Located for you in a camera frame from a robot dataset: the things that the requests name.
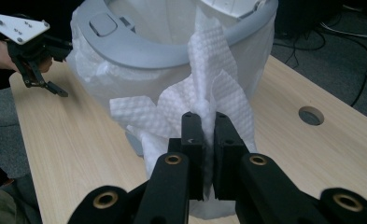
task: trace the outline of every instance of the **light wood tabletop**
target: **light wood tabletop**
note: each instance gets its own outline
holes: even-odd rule
[[[44,223],[66,223],[93,189],[131,190],[146,181],[143,160],[124,131],[84,91],[66,63],[46,80],[62,98],[10,78]],[[325,188],[350,189],[367,199],[367,118],[277,59],[270,57],[251,100],[258,151],[276,161],[297,187],[316,198]],[[313,112],[320,125],[301,120]],[[236,216],[190,223],[239,223]]]

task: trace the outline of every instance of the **gray lid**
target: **gray lid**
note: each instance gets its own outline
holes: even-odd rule
[[[189,62],[187,45],[155,43],[137,35],[134,23],[115,15],[108,1],[86,0],[78,8],[78,26],[91,47],[114,64],[142,69],[162,69]],[[236,25],[224,31],[233,45],[260,30],[276,13],[277,0],[266,0],[261,9],[254,8]]]

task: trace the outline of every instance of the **black clamp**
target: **black clamp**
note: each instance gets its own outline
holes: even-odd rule
[[[301,192],[269,157],[249,153],[230,119],[217,114],[215,196],[236,201],[240,223],[366,223],[367,201],[347,189],[325,189],[320,199]],[[203,199],[205,142],[198,115],[182,117],[182,137],[170,139],[150,180],[130,192],[103,186],[73,215],[76,223],[188,223],[189,200]]]
[[[27,88],[40,87],[61,97],[68,96],[68,93],[62,88],[44,80],[38,65],[48,57],[57,62],[62,62],[73,49],[70,42],[49,35],[39,35],[23,45],[8,40],[7,49],[12,62],[20,70]]]

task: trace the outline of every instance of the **round hole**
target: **round hole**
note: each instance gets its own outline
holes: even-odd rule
[[[346,194],[335,194],[332,196],[334,201],[344,207],[345,209],[352,212],[360,212],[363,210],[363,205],[354,197]]]
[[[99,209],[105,209],[115,204],[118,199],[119,196],[115,191],[106,191],[96,196],[93,200],[93,206]]]
[[[312,106],[303,106],[299,110],[299,116],[307,124],[318,126],[325,121],[322,112]]]
[[[172,156],[167,156],[165,158],[165,162],[170,164],[170,165],[176,165],[179,164],[181,162],[181,158],[179,156],[176,155],[172,155]]]
[[[232,145],[233,144],[233,140],[231,139],[227,139],[226,141],[224,141],[226,144],[228,145]]]
[[[265,165],[267,160],[262,156],[251,156],[250,161],[255,165]]]

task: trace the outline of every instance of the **white bracket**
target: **white bracket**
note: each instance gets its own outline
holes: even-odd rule
[[[48,29],[49,24],[45,21],[0,15],[0,33],[19,45],[25,44]]]

